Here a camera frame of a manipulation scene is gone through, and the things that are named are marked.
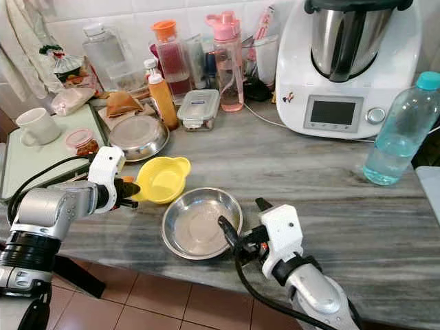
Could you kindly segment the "yellow plastic bowl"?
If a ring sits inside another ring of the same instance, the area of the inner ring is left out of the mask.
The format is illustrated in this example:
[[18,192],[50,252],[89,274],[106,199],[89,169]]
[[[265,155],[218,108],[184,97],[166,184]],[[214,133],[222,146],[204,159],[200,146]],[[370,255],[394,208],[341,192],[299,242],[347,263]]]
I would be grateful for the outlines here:
[[140,191],[132,196],[132,200],[167,204],[182,194],[190,171],[188,158],[151,158],[135,177],[134,183],[139,186]]

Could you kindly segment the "lidded steel bowl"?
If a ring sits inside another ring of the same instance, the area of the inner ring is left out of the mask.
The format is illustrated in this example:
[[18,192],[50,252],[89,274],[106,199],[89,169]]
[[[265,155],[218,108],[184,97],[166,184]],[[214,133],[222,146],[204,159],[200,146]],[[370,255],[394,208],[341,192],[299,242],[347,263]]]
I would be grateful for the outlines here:
[[135,115],[116,124],[109,134],[112,146],[122,149],[126,162],[138,162],[156,156],[166,147],[169,131],[161,120]]

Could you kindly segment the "brown pouch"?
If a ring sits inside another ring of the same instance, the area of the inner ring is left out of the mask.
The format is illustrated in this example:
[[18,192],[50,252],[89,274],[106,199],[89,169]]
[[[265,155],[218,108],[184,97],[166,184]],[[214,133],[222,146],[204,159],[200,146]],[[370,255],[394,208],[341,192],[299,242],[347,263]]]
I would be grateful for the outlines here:
[[126,91],[109,92],[106,100],[108,118],[120,117],[129,112],[139,113],[144,110],[144,107]]

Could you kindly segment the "orange sauce bottle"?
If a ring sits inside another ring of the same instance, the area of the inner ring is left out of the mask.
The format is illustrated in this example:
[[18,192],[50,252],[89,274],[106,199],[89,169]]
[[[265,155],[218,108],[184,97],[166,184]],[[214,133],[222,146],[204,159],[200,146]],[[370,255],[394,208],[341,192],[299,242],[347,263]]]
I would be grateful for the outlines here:
[[164,126],[169,130],[179,128],[179,120],[173,103],[173,94],[170,87],[156,69],[151,69],[147,76],[148,90],[156,106]]

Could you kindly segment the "glass food container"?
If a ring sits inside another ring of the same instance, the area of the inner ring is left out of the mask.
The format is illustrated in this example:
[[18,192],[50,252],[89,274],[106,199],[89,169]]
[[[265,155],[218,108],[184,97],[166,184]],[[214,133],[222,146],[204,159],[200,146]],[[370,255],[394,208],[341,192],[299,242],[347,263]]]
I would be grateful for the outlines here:
[[213,129],[219,97],[220,93],[217,90],[189,91],[178,109],[180,126],[190,131]]

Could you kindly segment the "white plastic bag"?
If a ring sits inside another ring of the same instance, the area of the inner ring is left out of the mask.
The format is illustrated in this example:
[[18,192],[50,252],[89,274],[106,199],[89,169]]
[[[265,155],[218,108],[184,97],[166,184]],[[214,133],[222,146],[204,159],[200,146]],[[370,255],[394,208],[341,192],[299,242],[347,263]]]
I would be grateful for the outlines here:
[[94,97],[96,91],[92,88],[70,88],[59,92],[51,102],[50,109],[58,116],[69,116],[79,110],[88,100]]

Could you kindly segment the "white mug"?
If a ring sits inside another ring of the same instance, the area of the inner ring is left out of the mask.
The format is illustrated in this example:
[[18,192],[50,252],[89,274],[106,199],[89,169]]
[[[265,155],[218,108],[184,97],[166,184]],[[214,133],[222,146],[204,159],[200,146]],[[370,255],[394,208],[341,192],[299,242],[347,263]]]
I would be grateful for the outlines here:
[[50,144],[62,134],[52,115],[43,107],[32,108],[15,120],[20,128],[20,142],[26,146]]

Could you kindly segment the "small black object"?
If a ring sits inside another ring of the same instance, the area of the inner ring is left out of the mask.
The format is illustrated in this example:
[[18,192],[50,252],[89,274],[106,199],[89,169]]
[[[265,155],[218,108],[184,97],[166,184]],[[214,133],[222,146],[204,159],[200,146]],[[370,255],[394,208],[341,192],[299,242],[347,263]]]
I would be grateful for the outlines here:
[[246,76],[243,89],[246,100],[265,102],[273,98],[273,91],[257,76]]

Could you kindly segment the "orange lidded red bottle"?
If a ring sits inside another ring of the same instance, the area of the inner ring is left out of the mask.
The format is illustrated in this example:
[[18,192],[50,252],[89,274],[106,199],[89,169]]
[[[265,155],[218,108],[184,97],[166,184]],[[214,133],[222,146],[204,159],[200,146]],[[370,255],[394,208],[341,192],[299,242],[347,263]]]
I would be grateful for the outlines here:
[[182,103],[192,90],[188,57],[177,32],[175,20],[160,20],[151,26],[156,35],[156,50],[164,80],[174,97],[174,103]]

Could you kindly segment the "clear plastic pitcher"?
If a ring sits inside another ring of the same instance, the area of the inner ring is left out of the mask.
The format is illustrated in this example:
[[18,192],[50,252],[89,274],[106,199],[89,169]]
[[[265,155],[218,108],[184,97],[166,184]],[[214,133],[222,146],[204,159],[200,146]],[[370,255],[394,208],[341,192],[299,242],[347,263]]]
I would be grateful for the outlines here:
[[135,91],[144,86],[144,68],[136,64],[125,42],[112,28],[96,23],[82,31],[82,48],[106,91]]

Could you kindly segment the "red green snack packet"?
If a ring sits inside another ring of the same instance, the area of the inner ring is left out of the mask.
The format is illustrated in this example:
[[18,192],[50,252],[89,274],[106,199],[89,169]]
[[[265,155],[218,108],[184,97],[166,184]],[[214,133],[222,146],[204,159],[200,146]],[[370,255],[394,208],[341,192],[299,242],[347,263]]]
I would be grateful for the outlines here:
[[90,85],[89,70],[85,69],[84,56],[67,54],[57,45],[43,46],[40,53],[53,60],[53,75],[59,79],[65,88],[88,88]]

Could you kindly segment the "pink drinking bottle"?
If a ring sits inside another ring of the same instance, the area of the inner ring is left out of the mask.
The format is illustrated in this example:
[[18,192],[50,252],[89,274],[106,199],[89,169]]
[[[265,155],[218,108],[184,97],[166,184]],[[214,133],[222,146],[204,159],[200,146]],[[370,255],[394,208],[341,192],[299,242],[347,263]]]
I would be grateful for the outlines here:
[[232,10],[206,16],[213,29],[214,59],[220,107],[224,112],[239,112],[244,107],[244,73],[240,21]]

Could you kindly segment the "white kitchen machine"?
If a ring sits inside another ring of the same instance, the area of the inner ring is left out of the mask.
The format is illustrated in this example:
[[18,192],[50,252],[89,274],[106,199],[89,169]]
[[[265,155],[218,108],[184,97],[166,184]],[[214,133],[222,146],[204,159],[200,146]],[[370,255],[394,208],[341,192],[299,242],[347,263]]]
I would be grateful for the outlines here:
[[414,82],[421,32],[419,0],[299,0],[279,43],[283,124],[325,138],[377,135]]

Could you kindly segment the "teal capped water bottle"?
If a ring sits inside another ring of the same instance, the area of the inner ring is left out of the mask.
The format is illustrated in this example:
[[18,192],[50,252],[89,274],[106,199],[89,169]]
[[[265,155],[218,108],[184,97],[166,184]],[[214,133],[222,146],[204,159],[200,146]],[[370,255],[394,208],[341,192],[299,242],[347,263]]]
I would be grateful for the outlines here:
[[377,185],[398,182],[440,117],[440,73],[422,72],[414,87],[400,92],[390,107],[362,172]]

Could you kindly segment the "pink white stick packet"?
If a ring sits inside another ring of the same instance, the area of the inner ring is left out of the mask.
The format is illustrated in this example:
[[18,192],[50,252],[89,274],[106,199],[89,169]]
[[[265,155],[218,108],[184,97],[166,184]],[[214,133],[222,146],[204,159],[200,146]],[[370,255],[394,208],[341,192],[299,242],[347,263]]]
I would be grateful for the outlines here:
[[254,38],[255,41],[264,39],[270,34],[274,16],[276,16],[276,9],[274,9],[274,6],[271,4],[262,10],[261,15],[258,16],[256,30],[254,35],[252,35],[252,38]]

